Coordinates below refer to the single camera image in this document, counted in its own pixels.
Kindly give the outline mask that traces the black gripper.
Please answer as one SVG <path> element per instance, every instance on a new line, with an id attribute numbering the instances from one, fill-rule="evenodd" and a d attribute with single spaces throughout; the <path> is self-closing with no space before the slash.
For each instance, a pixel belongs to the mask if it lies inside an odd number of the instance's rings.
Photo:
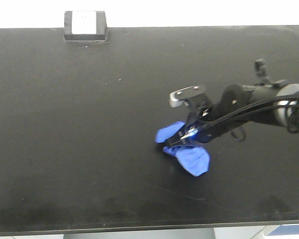
<path id="1" fill-rule="evenodd" d="M 168 147 L 199 146 L 206 144 L 244 124 L 243 120 L 229 121 L 229 114 L 244 107 L 244 98 L 222 97 L 212 104 L 208 97 L 170 97 L 170 105 L 189 107 L 186 121 L 176 122 L 164 128 L 168 133 L 164 143 Z"/>

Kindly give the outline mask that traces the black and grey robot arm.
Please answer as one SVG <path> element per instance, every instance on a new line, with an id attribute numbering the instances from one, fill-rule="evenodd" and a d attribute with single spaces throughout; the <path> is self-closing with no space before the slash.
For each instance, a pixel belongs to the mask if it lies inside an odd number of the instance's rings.
<path id="1" fill-rule="evenodd" d="M 212 103 L 203 85 L 194 85 L 170 93 L 171 107 L 185 105 L 189 109 L 185 122 L 160 130 L 157 143 L 166 146 L 194 146 L 209 143 L 248 122 L 285 127 L 289 133 L 299 133 L 299 84 L 286 80 L 272 82 L 263 59 L 254 63 L 260 82 L 254 85 L 230 85 L 217 103 Z"/>

